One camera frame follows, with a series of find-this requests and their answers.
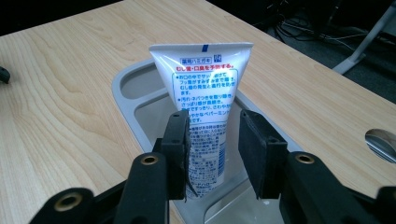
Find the white toothpaste tube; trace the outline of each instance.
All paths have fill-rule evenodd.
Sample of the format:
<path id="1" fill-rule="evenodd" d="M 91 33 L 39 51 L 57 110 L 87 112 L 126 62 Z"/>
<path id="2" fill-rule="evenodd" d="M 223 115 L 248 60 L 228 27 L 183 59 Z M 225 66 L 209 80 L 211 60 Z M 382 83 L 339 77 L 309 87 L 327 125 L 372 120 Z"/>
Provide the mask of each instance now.
<path id="1" fill-rule="evenodd" d="M 190 182 L 199 198 L 224 181 L 227 119 L 252 43 L 149 48 L 177 110 L 190 114 Z M 187 195 L 196 198 L 188 188 Z"/>

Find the light wood tabletop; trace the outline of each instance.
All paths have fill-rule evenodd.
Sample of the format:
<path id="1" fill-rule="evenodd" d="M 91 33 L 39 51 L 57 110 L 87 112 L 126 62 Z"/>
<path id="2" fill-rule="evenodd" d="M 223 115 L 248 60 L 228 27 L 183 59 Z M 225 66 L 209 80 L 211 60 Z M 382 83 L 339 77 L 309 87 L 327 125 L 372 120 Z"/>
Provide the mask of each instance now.
<path id="1" fill-rule="evenodd" d="M 374 197 L 396 164 L 366 145 L 396 133 L 396 105 L 204 0 L 125 0 L 0 37 L 0 223 L 27 223 L 54 194 L 99 194 L 142 153 L 114 76 L 159 43 L 254 43 L 239 90 L 347 187 Z M 172 210 L 172 222 L 181 222 Z"/>

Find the black object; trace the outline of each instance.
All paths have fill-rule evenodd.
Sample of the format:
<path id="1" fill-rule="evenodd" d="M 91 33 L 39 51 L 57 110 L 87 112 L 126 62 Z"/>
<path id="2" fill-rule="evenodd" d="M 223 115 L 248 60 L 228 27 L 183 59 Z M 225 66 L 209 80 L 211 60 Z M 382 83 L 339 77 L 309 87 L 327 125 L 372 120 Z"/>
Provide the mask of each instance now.
<path id="1" fill-rule="evenodd" d="M 258 113 L 242 110 L 239 132 L 239 152 L 257 197 L 280 195 L 285 223 L 395 223 L 396 187 L 384 187 L 372 199 L 342 186 L 318 157 L 288 152 Z M 185 198 L 189 151 L 184 110 L 171 116 L 153 152 L 134 159 L 126 181 L 96 197 L 88 189 L 67 189 L 31 223 L 168 223 L 168 201 Z"/>
<path id="2" fill-rule="evenodd" d="M 256 195 L 280 195 L 285 223 L 395 223 L 396 187 L 382 188 L 376 199 L 344 187 L 315 155 L 285 152 L 284 140 L 258 113 L 243 110 L 239 132 L 239 152 Z"/>
<path id="3" fill-rule="evenodd" d="M 11 78 L 11 75 L 9 74 L 7 69 L 0 66 L 0 81 L 8 84 L 10 78 Z"/>

